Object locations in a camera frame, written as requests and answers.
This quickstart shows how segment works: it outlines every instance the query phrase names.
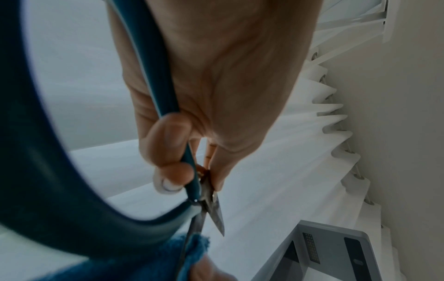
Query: blue cloth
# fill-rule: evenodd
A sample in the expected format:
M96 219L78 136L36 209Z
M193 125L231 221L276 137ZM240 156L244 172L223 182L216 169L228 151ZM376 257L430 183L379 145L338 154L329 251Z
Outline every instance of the blue cloth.
M179 235L149 255L90 259L35 281L173 281L184 241L185 234ZM203 257L209 245L207 237L191 237L179 281L188 280L191 266Z

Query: fingernail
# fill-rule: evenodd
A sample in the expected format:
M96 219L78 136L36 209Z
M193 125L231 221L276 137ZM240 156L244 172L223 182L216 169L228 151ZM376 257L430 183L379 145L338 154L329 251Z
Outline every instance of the fingernail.
M181 185L174 185L168 179L163 180L162 186L166 191L171 191L171 192L176 192L182 189Z
M165 146L178 147L187 141L190 128L186 124L171 123L165 128Z

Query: finger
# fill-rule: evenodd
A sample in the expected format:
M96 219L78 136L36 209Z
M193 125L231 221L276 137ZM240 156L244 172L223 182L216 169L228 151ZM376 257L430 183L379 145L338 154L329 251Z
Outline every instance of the finger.
M223 182L233 167L243 158L253 153L261 142L254 143L240 151L229 151L218 145L210 161L211 184L214 190L220 191Z
M188 145L191 127L191 120L184 114L165 115L140 139L140 153L157 167L179 162Z
M199 148L200 138L190 140L191 152L193 153L194 163L197 163L196 152Z
M234 276L218 269L207 254L191 267L188 277L190 281L237 281Z
M205 149L205 157L203 158L203 167L208 169L210 167L211 158L214 155L214 151L217 148L217 144L210 138L207 139L207 147Z
M185 184L191 182L193 177L194 170L188 163L177 162L162 168L156 168L154 170L153 185L161 194L175 194Z

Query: teal scissors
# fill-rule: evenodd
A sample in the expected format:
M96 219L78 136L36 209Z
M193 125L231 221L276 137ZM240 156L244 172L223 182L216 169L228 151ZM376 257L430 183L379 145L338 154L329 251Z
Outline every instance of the teal scissors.
M167 51L144 0L107 0L119 15L137 53L159 117L179 112ZM41 244L89 257L146 254L191 219L189 237L202 231L206 213L224 234L210 174L199 179L188 146L181 159L195 169L185 186L188 199L153 220L128 218L102 200L83 180L52 130L34 85L22 34L22 1L0 11L0 103L2 166L0 223Z

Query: white curtain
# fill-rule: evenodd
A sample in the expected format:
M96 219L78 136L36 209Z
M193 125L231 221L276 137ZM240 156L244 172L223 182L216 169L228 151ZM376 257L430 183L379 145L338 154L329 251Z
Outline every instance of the white curtain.
M329 17L335 15L332 11L341 1L333 2L326 1L324 16L329 15L329 11ZM376 5L373 1L362 1L362 4L365 9ZM121 82L120 65L106 26L103 5L99 0L71 0L63 4L57 0L32 1L27 25L31 60L37 70L42 70L36 73L39 87L46 93L44 100L62 141L69 150L74 149L69 155L77 168L116 209L131 217L152 218L177 205L185 194L160 195L152 187L153 168L141 159L137 140L133 139L135 125L130 101ZM44 16L44 9L48 7L56 14ZM362 13L364 8L359 7L355 13ZM349 13L347 10L340 16ZM77 20L66 21L71 14ZM60 22L68 26L60 27ZM70 25L77 27L76 32L70 36L62 34ZM52 32L62 37L38 36L36 32L46 33L45 28L52 28ZM79 32L86 30L92 35L85 39ZM54 50L44 50L45 44L53 43L59 44L59 52L73 56L57 57ZM85 56L91 59L87 71L69 67L76 66L78 58ZM59 73L46 71L54 66L60 67ZM351 172L359 155L346 152L342 145L352 133L339 130L336 125L346 115L331 114L342 105L329 103L328 97L336 89L320 82L326 74L327 69L317 65L301 73L285 110L262 146L241 161L225 181L220 201L226 236L221 237L210 220L205 224L203 233L211 237L210 256L240 281L267 278L276 266L273 254L276 255L301 219L349 228L356 223L370 182ZM68 116L60 104L68 107L72 104L71 112L76 114ZM118 136L110 134L103 138L102 135L98 144L89 142L88 138L94 139L100 132L94 131L87 120L76 117L93 118L95 110L102 112L99 115L109 116L100 119L100 124L96 120L96 128L105 125L109 132L119 126L129 129L120 131ZM113 123L114 120L120 122L119 125ZM77 131L66 131L72 127ZM119 142L105 144L115 140ZM202 142L197 152L201 162L204 147ZM25 241L11 232L0 233L2 280L35 277L82 259ZM306 280L323 278L326 277L310 271Z

